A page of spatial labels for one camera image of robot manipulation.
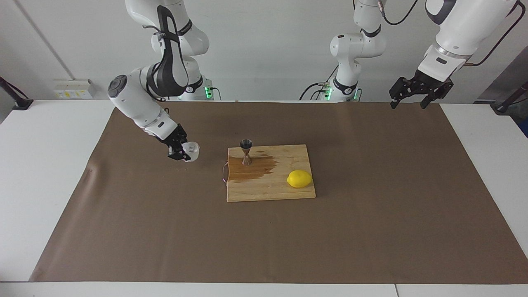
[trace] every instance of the power outlet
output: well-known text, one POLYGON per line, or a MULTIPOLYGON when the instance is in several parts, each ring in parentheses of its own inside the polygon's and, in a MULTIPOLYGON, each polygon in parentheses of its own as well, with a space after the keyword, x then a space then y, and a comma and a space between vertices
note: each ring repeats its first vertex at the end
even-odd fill
POLYGON ((56 80, 54 92, 59 99, 93 99, 95 88, 90 80, 56 80))

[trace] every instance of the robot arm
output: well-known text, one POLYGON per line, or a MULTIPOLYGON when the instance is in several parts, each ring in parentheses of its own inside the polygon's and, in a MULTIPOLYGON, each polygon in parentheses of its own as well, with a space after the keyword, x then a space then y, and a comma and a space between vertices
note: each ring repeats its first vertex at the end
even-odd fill
POLYGON ((443 99, 453 87, 451 75, 464 66, 516 4, 517 0, 427 0, 427 14, 440 26, 440 32, 414 77, 399 78, 389 91, 392 108, 416 94, 427 95, 422 108, 443 99))
POLYGON ((145 28, 157 31, 153 37, 156 42, 152 44, 162 54, 162 60, 129 75, 117 76, 108 87, 108 97, 138 127, 166 144, 168 157, 192 162, 198 158, 198 144, 187 142, 183 127, 169 117, 156 98, 196 93, 196 89, 190 91, 195 84, 190 82, 189 62, 184 59, 184 53, 206 53, 209 41, 188 18, 183 0, 167 2, 126 0, 130 16, 145 28))
POLYGON ((131 118, 147 134, 156 137, 169 149, 168 157, 175 160, 195 161, 198 145, 187 142, 187 134, 168 113, 149 98, 140 83, 140 69, 129 75, 119 75, 108 87, 108 97, 119 110, 131 118))
POLYGON ((378 0, 356 0, 354 22, 361 31, 332 39, 330 51, 337 58, 339 68, 337 75, 331 78, 331 91, 327 100, 348 101, 354 97, 353 91, 361 73, 361 65, 356 59, 378 57, 385 51, 386 38, 381 34, 382 20, 378 0))

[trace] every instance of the brown paper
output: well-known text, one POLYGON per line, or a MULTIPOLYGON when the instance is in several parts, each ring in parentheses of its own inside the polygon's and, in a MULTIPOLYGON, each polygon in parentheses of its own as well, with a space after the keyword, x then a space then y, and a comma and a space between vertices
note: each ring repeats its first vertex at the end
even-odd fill
POLYGON ((438 105, 167 103, 194 163, 114 110, 31 281, 528 283, 438 105), (306 144, 316 199, 227 203, 227 148, 306 144))

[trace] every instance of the yellow lemon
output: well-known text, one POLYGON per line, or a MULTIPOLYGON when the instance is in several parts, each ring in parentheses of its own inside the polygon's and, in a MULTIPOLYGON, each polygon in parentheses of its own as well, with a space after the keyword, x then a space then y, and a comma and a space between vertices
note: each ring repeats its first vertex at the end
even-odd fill
POLYGON ((294 170, 286 181, 294 188, 304 188, 312 182, 312 176, 304 170, 294 170))

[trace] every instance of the metal jigger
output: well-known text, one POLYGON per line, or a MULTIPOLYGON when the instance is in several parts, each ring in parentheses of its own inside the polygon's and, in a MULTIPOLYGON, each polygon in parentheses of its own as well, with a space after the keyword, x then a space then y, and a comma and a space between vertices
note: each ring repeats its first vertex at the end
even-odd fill
POLYGON ((240 147, 242 148, 242 151, 244 152, 244 159, 242 159, 242 164, 244 165, 251 165, 251 158, 249 157, 249 151, 251 150, 251 147, 253 146, 253 141, 249 139, 244 139, 240 142, 240 147))

